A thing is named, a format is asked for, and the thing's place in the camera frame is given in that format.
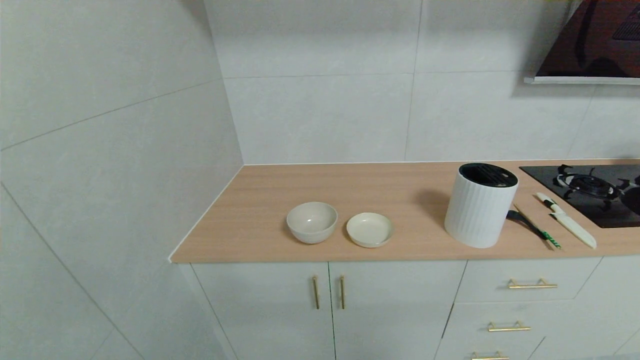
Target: gold handle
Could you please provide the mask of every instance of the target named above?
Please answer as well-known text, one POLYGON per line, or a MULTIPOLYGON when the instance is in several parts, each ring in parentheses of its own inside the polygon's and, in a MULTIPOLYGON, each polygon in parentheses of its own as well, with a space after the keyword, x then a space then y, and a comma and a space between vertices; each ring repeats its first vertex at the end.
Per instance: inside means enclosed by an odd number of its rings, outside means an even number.
POLYGON ((342 303, 342 310, 344 310, 344 275, 340 276, 340 302, 342 303))
POLYGON ((320 310, 320 295, 318 294, 318 276, 314 275, 314 293, 316 294, 316 309, 320 310))
POLYGON ((496 354, 497 354, 497 356, 478 357, 477 352, 474 352, 474 356, 471 358, 471 360, 509 360, 508 356, 502 355, 499 351, 496 352, 496 354))
POLYGON ((549 284, 542 277, 537 284, 519 285, 514 279, 509 279, 507 283, 507 288, 509 289, 555 289, 557 287, 557 284, 549 284))
POLYGON ((515 327, 496 327, 495 324, 493 322, 489 323, 489 326, 487 326, 486 330, 488 332, 500 332, 500 331, 529 331, 531 330, 530 326, 524 326, 522 325, 522 322, 520 322, 519 320, 516 321, 516 326, 515 327))

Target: chopsticks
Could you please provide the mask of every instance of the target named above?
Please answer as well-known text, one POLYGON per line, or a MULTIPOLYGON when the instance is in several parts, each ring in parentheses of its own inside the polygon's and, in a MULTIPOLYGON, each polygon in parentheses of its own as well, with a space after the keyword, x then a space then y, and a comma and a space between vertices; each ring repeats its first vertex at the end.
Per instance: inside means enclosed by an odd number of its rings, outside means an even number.
POLYGON ((520 210, 520 208, 518 207, 518 204, 513 204, 513 207, 516 208, 516 210, 518 210, 518 213, 520 214, 520 216, 522 218, 524 218, 524 220, 526 220, 526 222, 528 222, 531 226, 533 226, 533 228, 535 228, 535 230, 537 230, 536 232, 538 233, 538 236, 542 239, 542 240, 547 240, 549 241, 551 244, 553 244, 553 246, 555 246, 557 249, 561 249, 562 246, 560 246, 560 244, 558 244, 557 241, 555 241, 555 239, 553 239, 553 237, 551 237, 551 235, 549 235, 548 232, 541 230, 533 221, 531 221, 531 219, 525 215, 522 210, 520 210))

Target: kitchen knife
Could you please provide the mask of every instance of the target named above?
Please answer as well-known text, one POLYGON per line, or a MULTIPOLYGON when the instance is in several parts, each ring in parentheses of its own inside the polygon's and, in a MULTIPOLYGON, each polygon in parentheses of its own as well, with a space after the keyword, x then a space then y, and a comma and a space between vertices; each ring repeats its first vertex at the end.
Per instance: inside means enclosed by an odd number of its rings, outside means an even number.
POLYGON ((542 201, 546 207, 551 209, 553 216, 562 226, 564 226, 567 230, 569 230, 576 238, 580 239, 585 245, 588 247, 595 249, 597 244, 595 238, 589 234, 580 224, 576 223, 574 219, 572 219, 569 215, 567 215, 561 208, 556 204, 555 201, 551 200, 550 197, 546 196, 543 193, 536 193, 536 197, 542 201))

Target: kitchen counter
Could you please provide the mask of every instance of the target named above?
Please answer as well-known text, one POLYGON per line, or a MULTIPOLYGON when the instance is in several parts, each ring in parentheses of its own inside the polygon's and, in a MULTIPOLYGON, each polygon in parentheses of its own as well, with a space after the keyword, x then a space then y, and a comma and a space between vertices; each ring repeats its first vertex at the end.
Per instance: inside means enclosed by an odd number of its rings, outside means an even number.
POLYGON ((171 257, 174 263, 272 261, 389 261, 429 259, 525 259, 640 254, 640 227, 602 229, 518 167, 531 165, 640 164, 640 160, 491 161, 518 176, 514 202, 561 245, 552 250, 523 225, 506 221, 498 243, 475 249, 444 229, 458 167, 447 163, 250 165, 243 167, 171 257), (597 240, 590 249, 533 197, 551 196, 597 240), (336 231, 307 245, 289 232, 285 218, 303 202, 331 204, 336 231), (381 213, 395 226, 388 244, 365 249, 352 243, 345 224, 361 212, 381 213))

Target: gas stove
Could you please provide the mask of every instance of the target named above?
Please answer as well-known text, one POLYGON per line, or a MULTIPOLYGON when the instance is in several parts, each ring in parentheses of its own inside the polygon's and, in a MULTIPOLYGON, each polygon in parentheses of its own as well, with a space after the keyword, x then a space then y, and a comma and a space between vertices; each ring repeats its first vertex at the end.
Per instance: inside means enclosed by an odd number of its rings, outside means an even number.
POLYGON ((640 226, 640 165, 520 168, 597 226, 640 226))

